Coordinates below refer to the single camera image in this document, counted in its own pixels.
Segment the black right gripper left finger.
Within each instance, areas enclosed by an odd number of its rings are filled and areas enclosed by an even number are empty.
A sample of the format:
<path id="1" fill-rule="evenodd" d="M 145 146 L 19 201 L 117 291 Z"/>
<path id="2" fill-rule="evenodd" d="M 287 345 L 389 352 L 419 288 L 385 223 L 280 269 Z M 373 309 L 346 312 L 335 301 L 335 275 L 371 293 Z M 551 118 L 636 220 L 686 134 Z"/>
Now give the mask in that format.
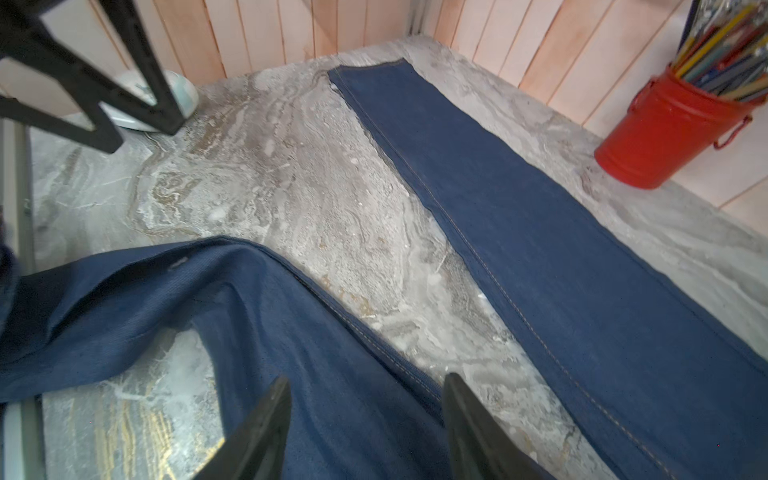
<path id="1" fill-rule="evenodd" d="M 290 383 L 279 376 L 194 479 L 280 479 L 291 410 Z"/>

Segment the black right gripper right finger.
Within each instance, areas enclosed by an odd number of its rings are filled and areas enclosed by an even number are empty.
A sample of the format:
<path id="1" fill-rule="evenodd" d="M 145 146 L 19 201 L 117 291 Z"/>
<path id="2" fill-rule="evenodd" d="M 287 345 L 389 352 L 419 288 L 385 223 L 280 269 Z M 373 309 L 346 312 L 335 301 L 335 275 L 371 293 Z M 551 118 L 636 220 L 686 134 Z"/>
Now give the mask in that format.
<path id="1" fill-rule="evenodd" d="M 552 477 L 518 449 L 457 373 L 445 377 L 443 419 L 455 479 L 531 479 Z"/>

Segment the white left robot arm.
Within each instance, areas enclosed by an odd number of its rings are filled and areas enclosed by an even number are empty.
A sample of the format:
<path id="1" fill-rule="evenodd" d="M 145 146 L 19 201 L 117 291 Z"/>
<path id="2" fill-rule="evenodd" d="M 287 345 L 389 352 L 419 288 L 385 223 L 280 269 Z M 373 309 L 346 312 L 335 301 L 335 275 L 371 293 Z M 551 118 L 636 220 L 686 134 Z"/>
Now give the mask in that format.
<path id="1" fill-rule="evenodd" d="M 123 138 L 101 108 L 103 103 L 161 133 L 177 133 L 186 118 L 155 57 L 135 4 L 132 1 L 100 3 L 147 81 L 155 97 L 153 104 L 119 86 L 54 39 L 40 17 L 58 5 L 57 1 L 3 1 L 1 57 L 11 58 L 56 81 L 86 114 L 93 129 L 73 125 L 5 95 L 1 97 L 1 117 L 106 153 L 118 150 Z"/>

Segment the dark blue denim trousers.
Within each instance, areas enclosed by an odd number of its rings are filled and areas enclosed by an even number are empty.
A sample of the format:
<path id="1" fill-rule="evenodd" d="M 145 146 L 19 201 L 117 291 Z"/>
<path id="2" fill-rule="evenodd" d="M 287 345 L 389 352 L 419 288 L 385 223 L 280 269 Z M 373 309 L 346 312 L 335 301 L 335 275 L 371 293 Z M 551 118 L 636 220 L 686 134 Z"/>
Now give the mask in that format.
<path id="1" fill-rule="evenodd" d="M 766 353 L 765 237 L 680 188 L 614 182 L 590 163 L 593 135 L 464 62 L 415 66 Z M 214 235 L 256 241 L 432 377 L 461 373 L 556 477 L 609 478 L 432 215 L 333 90 L 329 68 L 296 64 L 207 86 L 177 135 L 129 133 L 110 156 L 32 131 L 38 266 Z M 222 441 L 212 365 L 193 332 L 164 332 L 127 372 L 48 394 L 42 407 L 52 479 L 188 479 Z"/>

